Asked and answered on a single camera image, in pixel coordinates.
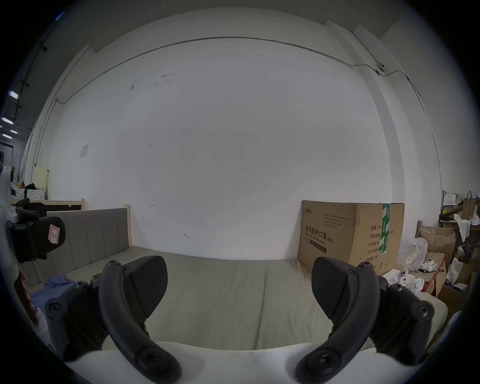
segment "wooden shelf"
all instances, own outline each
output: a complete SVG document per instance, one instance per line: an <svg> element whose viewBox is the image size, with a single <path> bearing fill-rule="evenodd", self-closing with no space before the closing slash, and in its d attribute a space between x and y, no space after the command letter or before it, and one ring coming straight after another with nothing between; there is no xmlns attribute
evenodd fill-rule
<svg viewBox="0 0 480 384"><path fill-rule="evenodd" d="M19 202L20 199L11 199L10 204L15 205ZM82 200L30 200L31 203L42 203L44 205L56 205L56 206L76 206L79 205L81 208L80 210L85 209L85 199Z"/></svg>

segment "white wall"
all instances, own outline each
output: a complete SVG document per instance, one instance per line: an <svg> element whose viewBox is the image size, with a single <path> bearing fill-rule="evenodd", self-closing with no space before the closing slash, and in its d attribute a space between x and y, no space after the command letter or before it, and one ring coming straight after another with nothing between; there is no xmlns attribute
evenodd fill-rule
<svg viewBox="0 0 480 384"><path fill-rule="evenodd" d="M87 50L57 97L146 50L222 35L351 61L322 25L205 10ZM384 131L359 72L273 42L197 41L122 64L56 104L38 153L51 199L86 198L90 209L131 204L134 244L196 256L296 257L301 200L392 199Z"/></svg>
<svg viewBox="0 0 480 384"><path fill-rule="evenodd" d="M475 194L480 190L478 106L455 59L413 11L393 25L382 43L421 94L435 137L443 190Z"/></svg>
<svg viewBox="0 0 480 384"><path fill-rule="evenodd" d="M12 139L7 139L6 137L0 137L0 142L6 143L8 145L13 146L13 151L12 151L12 163L11 164L6 164L4 163L3 165L11 165L12 167L15 168L15 174L17 175L17 172L20 168L20 160L22 158L22 154L24 152L25 148L25 142L23 140L19 140L15 137Z"/></svg>
<svg viewBox="0 0 480 384"><path fill-rule="evenodd" d="M420 176L417 151L408 118L390 79L379 76L375 72L374 69L377 67L374 58L355 37L359 35L361 25L355 29L355 36L351 31L337 24L328 22L327 26L345 47L355 64L370 66L370 68L367 66L357 68L372 95L384 130L390 159L392 201L405 203L403 236L414 237L417 221L422 218L419 198ZM368 31L365 30L364 33L369 34L371 39L379 41Z"/></svg>

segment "gray upholstered headboard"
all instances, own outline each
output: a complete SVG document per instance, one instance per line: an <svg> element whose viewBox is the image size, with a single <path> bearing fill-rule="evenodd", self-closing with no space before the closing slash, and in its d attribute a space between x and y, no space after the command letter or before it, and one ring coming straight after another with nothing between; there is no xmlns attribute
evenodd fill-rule
<svg viewBox="0 0 480 384"><path fill-rule="evenodd" d="M65 242L48 254L46 260L20 264L33 286L50 277L69 273L77 268L105 259L129 247L127 208L95 211L47 212L47 216L63 219Z"/></svg>

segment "label sticker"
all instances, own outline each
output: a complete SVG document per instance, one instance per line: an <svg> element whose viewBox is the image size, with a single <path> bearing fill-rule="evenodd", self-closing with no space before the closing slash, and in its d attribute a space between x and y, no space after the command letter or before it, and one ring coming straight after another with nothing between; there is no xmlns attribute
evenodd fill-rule
<svg viewBox="0 0 480 384"><path fill-rule="evenodd" d="M52 244L58 244L59 235L60 235L60 228L54 226L53 224L50 224L50 229L48 231L48 241L50 241Z"/></svg>
<svg viewBox="0 0 480 384"><path fill-rule="evenodd" d="M378 250L384 255L387 253L388 228L390 227L390 204L383 204L382 217L382 234L380 235L380 247L378 247Z"/></svg>

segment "plastic bag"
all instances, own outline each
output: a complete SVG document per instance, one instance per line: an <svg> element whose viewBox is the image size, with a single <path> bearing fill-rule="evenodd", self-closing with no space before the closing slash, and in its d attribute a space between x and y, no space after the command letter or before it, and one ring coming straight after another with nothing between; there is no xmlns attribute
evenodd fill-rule
<svg viewBox="0 0 480 384"><path fill-rule="evenodd" d="M425 239L402 238L396 262L409 271L415 271L420 268L423 260L425 260L427 248L428 242Z"/></svg>

